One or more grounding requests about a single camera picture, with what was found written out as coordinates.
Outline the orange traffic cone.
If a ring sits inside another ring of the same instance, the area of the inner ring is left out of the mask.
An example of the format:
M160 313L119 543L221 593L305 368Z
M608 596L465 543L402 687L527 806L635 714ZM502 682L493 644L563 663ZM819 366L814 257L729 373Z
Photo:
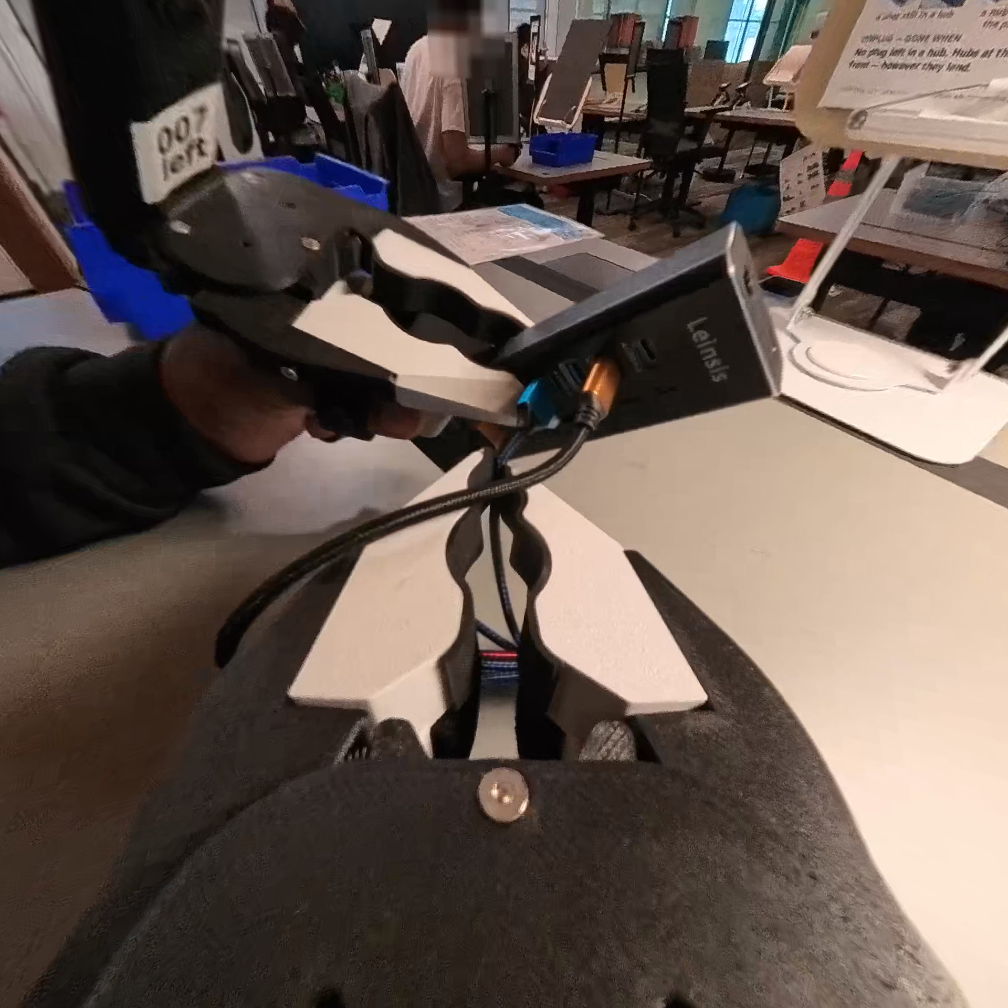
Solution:
M768 279L803 286L811 278L827 245L810 238L797 238L781 263L766 268Z

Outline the person's left forearm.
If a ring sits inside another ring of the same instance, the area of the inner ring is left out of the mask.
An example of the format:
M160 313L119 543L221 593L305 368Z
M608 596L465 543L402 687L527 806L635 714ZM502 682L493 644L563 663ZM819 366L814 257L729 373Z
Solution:
M165 394L161 354L35 346L2 365L2 569L144 532L271 463L196 432Z

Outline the black jacket on chair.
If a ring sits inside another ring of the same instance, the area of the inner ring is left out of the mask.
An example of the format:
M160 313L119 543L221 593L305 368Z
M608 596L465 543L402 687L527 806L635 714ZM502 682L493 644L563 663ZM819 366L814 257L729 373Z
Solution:
M344 89L351 156L388 183L390 212L401 218L439 213L435 173L397 83L378 86L348 71Z

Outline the wooden post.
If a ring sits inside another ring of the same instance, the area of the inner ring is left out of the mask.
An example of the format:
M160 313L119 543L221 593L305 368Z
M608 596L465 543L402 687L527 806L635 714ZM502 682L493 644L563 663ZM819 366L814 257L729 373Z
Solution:
M48 295L81 286L81 273L62 234L1 149L1 245L29 288Z

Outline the wooden office desk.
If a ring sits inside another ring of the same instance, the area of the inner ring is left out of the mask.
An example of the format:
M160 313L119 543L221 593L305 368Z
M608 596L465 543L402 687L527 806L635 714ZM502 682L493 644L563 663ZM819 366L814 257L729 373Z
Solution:
M628 177L650 170L652 161L606 150L595 152L587 163L550 167L537 165L528 150L511 166L494 165L492 171L506 179L531 186L537 192L563 191L566 197L576 196L575 220L588 228L593 227L596 196L614 188Z

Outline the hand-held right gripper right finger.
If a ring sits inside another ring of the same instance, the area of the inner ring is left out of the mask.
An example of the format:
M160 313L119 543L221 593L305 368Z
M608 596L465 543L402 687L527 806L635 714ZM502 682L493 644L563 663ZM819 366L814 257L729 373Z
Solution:
M708 695L627 552L544 486L508 498L526 587L519 749L580 749L596 724L686 712Z

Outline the grey monitor back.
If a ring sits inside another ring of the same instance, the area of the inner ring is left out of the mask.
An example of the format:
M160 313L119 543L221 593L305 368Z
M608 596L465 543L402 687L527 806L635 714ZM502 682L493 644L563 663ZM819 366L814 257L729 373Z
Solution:
M572 132L581 119L591 81L610 32L609 19L574 19L544 82L532 124L554 132Z

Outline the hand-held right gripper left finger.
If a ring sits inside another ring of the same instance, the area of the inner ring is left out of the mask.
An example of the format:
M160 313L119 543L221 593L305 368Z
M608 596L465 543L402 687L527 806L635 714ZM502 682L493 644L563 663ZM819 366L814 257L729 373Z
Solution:
M478 642L467 575L482 505L372 543L324 620L287 696L303 707L410 724L423 749L472 743Z

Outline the black mesh office chair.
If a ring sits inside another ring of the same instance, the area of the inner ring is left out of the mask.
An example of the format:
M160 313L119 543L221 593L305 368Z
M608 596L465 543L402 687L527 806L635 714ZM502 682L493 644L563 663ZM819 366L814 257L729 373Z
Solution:
M688 69L681 49L650 49L645 71L647 115L638 156L650 165L635 183L628 227L635 231L641 216L656 211L679 238L687 218L699 228L706 224L704 214L688 204L688 195L698 167L726 151L724 144L716 145L711 138L719 111L709 108L696 117L687 114Z

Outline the black cable orange plug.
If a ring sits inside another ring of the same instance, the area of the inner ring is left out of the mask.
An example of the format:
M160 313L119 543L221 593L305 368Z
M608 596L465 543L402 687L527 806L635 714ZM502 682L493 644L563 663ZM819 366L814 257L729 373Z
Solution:
M519 476L492 481L479 489L437 496L365 521L324 541L272 574L237 606L220 627L214 643L216 667L225 668L236 655L248 630L265 610L309 574L347 555L359 555L373 543L417 525L473 508L483 510L497 500L525 492L560 473L608 417L620 382L620 369L614 360L600 357L592 362L577 397L573 435L562 450L539 466Z

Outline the printed paper sheets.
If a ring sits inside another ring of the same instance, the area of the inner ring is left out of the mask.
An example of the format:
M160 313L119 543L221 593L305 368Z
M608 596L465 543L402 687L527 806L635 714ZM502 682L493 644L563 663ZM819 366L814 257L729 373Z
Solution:
M515 204L406 218L405 221L470 266L602 237L575 220Z

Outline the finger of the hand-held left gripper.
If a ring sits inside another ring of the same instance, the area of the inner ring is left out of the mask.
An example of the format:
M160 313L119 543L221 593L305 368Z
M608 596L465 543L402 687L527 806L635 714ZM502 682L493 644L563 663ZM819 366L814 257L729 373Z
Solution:
M413 410L505 427L522 424L522 384L507 372L400 329L384 309L338 282L292 321L335 352L332 369L383 379Z
M532 326L470 266L391 230L371 241L371 299L430 343L497 351Z

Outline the blue braided cable teal plug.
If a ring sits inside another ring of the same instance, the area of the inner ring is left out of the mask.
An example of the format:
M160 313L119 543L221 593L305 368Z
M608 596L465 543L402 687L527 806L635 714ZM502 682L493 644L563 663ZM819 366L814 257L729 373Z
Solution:
M518 453L518 448L532 434L545 429L553 429L560 424L560 414L554 402L550 386L544 379L533 381L522 392L518 400L519 413L524 416L521 429L514 433L504 432L500 446L495 448L494 477L503 477L506 465ZM501 650L516 653L521 643L521 630L515 616L510 589L505 572L503 554L502 521L496 505L489 511L489 541L491 562L497 588L498 601L504 618L507 634L498 634L487 629L481 633L493 641Z

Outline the slim black USB hub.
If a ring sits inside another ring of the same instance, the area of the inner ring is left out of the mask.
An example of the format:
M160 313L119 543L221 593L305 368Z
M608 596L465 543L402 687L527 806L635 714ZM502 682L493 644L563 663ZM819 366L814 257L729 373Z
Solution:
M620 382L592 438L777 397L783 362L744 231L730 224L536 322L491 365L549 389L562 425L574 419L590 365Z

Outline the dark wooden table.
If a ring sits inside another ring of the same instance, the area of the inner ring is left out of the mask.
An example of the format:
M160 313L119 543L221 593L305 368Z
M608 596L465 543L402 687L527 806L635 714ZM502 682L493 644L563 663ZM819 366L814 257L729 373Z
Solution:
M893 215L890 209L895 196L895 192L884 190L875 199L848 240L847 251L1007 290L1004 220L955 223ZM780 217L777 232L831 243L861 201L861 195L849 196Z

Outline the white monitor stand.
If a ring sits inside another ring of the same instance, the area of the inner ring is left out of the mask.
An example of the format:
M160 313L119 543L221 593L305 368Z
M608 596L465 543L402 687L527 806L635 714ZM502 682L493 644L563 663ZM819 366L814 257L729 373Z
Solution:
M881 159L790 316L774 317L785 350L783 395L915 460L963 465L1006 427L1006 380L986 372L1006 351L1006 291L847 251L899 164L897 157ZM828 291L836 284L855 288L855 273L872 296L941 314L947 334L983 329L984 346L950 359L823 316Z

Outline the blue plastic bin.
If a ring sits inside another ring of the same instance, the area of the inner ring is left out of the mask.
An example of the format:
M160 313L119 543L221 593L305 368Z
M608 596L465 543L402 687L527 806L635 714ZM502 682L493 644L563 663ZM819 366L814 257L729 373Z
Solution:
M532 163L543 169L569 169L592 163L597 150L594 132L541 133L530 138Z
M309 162L284 155L223 162L220 167L285 172L372 208L381 211L390 208L391 188L387 180L327 154L318 153ZM124 323L132 328L136 338L146 341L166 339L195 322L183 296L169 293L152 271L130 263L112 248L93 221L79 183L64 181L62 194L69 211L65 235L78 260L83 281L106 321Z

